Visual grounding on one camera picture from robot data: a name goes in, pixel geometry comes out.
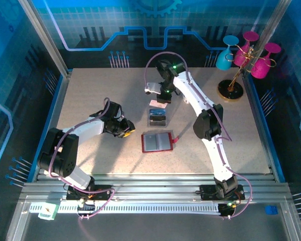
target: table surface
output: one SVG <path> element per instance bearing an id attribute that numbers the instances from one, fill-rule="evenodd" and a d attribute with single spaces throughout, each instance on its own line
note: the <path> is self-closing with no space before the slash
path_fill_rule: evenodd
<path id="1" fill-rule="evenodd" d="M 173 95 L 172 104 L 166 107 L 167 128 L 147 127 L 149 102 L 156 99 L 156 95 L 144 93 L 143 71 L 144 68 L 73 70 L 57 128 L 71 127 L 86 120 L 90 114 L 103 109 L 105 97 L 121 104 L 125 117 L 136 128 L 124 139 L 102 134 L 83 143 L 78 148 L 77 165 L 88 174 L 213 173 L 208 152 L 193 132 L 194 110 L 183 102 L 182 96 Z M 217 94 L 217 84 L 231 79 L 236 71 L 237 68 L 228 71 L 190 68 L 203 92 L 224 108 L 223 124 L 233 141 L 223 144 L 232 169 L 239 173 L 266 174 L 269 173 L 268 162 L 245 90 L 235 102 L 225 102 Z M 150 68 L 147 80 L 161 82 L 162 79 Z M 180 137 L 172 151 L 142 153 L 141 134 L 167 131 L 172 132 L 173 137 Z"/>

